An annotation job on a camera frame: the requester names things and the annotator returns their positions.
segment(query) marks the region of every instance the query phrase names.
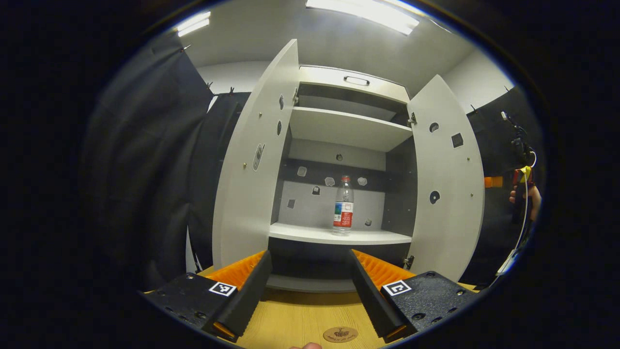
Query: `yellow clip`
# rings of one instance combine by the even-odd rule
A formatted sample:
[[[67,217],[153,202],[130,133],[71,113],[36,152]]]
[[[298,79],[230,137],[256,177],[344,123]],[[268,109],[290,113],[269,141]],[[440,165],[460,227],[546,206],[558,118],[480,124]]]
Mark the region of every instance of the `yellow clip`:
[[[525,181],[527,181],[529,178],[529,174],[532,172],[532,167],[525,166],[524,168],[520,168],[519,171],[524,174],[524,176],[521,178],[521,183],[525,183]]]

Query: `ceiling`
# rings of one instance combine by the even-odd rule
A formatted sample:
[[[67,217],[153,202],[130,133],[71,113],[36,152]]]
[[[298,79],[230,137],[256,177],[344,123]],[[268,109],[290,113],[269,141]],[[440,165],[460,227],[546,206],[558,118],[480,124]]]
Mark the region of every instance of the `ceiling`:
[[[181,42],[196,66],[271,61],[291,39],[299,63],[333,66],[403,84],[415,95],[474,50],[428,19],[405,36],[359,17],[306,9],[305,0],[230,0],[211,8],[210,24]]]

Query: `drawer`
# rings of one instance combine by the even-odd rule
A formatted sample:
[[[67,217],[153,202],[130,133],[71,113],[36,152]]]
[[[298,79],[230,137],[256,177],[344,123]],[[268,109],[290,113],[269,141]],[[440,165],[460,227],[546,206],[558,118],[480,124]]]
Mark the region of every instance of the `drawer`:
[[[410,100],[405,86],[370,75],[337,68],[300,66],[299,82],[360,91],[407,104]]]

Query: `drawer handle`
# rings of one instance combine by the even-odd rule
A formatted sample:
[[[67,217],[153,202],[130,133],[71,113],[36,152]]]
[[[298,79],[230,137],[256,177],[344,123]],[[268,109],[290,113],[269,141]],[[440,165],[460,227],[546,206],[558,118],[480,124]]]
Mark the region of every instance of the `drawer handle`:
[[[352,78],[352,79],[366,81],[366,83],[365,84],[357,83],[355,80],[349,81],[349,80],[347,80],[347,78]],[[356,84],[356,85],[364,85],[364,86],[370,85],[370,80],[366,80],[366,79],[362,79],[362,78],[356,78],[354,76],[345,76],[344,81],[346,81],[348,83]]]

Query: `round wooden coaster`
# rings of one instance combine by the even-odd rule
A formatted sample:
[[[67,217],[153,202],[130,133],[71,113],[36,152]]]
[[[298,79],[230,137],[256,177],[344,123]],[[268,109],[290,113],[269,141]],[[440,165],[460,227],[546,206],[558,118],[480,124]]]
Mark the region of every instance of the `round wooden coaster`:
[[[323,338],[332,343],[344,343],[356,339],[357,335],[356,329],[343,326],[334,327],[325,331],[325,333],[323,333]]]

